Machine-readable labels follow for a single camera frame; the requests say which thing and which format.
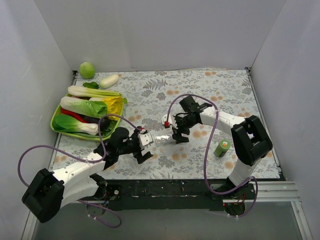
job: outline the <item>green cabbage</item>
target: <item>green cabbage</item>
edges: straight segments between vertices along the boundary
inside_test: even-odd
[[[84,79],[91,79],[95,76],[95,68],[90,62],[84,62],[79,67],[79,73]]]

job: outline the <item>table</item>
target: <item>table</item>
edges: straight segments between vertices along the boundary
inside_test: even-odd
[[[75,85],[85,82],[99,82],[112,74],[118,74],[117,84],[109,88],[118,91],[127,98],[123,116],[136,126],[143,126],[155,136],[168,135],[171,129],[164,129],[161,117],[168,111],[169,104],[177,96],[192,93],[208,98],[224,112],[249,117],[261,117],[251,83],[245,70],[171,70],[171,71],[132,71],[132,72],[98,72],[93,79],[76,77]],[[182,112],[179,101],[173,106],[172,113]],[[133,132],[132,127],[122,121],[120,127]],[[123,155],[119,161],[99,173],[105,179],[142,180],[142,179],[203,179],[203,162],[210,126],[196,125],[191,130],[190,142],[174,144],[161,143],[149,147],[153,157],[138,164],[132,155]],[[208,155],[207,176],[211,179],[225,179],[235,166],[237,156],[234,145],[222,158],[214,155],[214,150],[222,139],[232,141],[226,133],[216,130]],[[99,143],[85,141],[62,135],[58,148],[77,157],[84,158]],[[75,160],[57,153],[52,168],[66,167]],[[269,152],[253,175],[256,178],[277,179],[277,169],[273,152]]]

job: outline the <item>green leek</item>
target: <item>green leek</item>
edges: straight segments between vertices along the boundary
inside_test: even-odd
[[[83,123],[69,115],[55,116],[52,122],[53,128],[58,132],[98,134],[98,124]]]
[[[121,96],[121,93],[116,91],[108,91],[101,89],[92,89],[83,86],[70,86],[68,93],[76,97],[90,97],[90,98],[103,98],[105,96]]]

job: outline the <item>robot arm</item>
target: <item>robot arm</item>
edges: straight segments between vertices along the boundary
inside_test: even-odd
[[[211,104],[199,105],[192,96],[187,96],[180,101],[180,105],[185,111],[183,117],[179,114],[169,116],[168,121],[167,115],[162,117],[162,123],[166,128],[172,125],[172,138],[177,144],[189,142],[190,128],[194,125],[214,125],[216,110]],[[232,189],[251,176],[257,164],[273,145],[260,119],[254,115],[244,118],[219,111],[216,128],[232,136],[238,157],[232,173],[227,178],[228,188]]]
[[[107,156],[100,144],[85,160],[75,162],[67,167],[49,172],[40,170],[22,197],[22,202],[41,223],[53,218],[63,206],[78,199],[93,196],[101,199],[108,191],[107,181],[97,173],[109,168],[118,161],[120,155],[133,154],[138,164],[142,164],[153,155],[148,151],[142,155],[146,146],[153,143],[150,133],[141,128],[129,136],[126,128],[118,127],[111,137],[104,141]]]

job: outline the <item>green lettuce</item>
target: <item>green lettuce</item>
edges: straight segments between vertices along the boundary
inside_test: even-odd
[[[107,114],[108,107],[103,101],[88,101],[65,96],[60,101],[61,108],[92,118],[101,118]]]
[[[92,82],[85,82],[84,84],[82,84],[85,88],[88,89],[98,89],[99,88],[99,84],[96,83],[95,81]]]

